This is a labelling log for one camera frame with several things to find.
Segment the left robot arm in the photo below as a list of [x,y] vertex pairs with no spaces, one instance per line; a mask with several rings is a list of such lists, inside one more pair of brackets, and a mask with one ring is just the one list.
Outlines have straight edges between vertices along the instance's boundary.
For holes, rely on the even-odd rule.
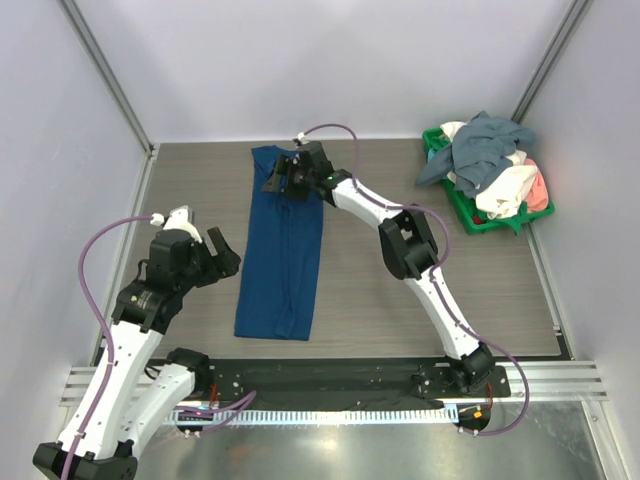
[[134,395],[155,349],[194,288],[237,274],[240,257],[216,227],[209,243],[188,228],[165,228],[117,296],[107,349],[81,403],[55,442],[40,444],[34,466],[49,479],[131,479],[147,443],[181,401],[213,384],[207,355],[176,348],[140,397]]

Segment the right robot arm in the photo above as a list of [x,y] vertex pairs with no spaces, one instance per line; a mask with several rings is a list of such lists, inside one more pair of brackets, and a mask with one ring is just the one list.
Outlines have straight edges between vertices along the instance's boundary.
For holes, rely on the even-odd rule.
[[490,392],[494,356],[448,289],[443,256],[423,210],[394,203],[350,172],[336,170],[318,141],[299,145],[293,154],[279,155],[268,169],[262,190],[299,201],[314,194],[374,228],[387,270],[414,292],[436,328],[453,388],[465,396]]

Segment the blue t shirt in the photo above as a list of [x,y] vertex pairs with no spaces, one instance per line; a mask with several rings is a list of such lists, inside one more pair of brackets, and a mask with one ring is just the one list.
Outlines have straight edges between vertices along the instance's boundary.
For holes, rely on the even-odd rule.
[[280,156],[278,146],[251,149],[254,180],[234,335],[307,341],[314,317],[324,224],[323,202],[290,200],[263,185]]

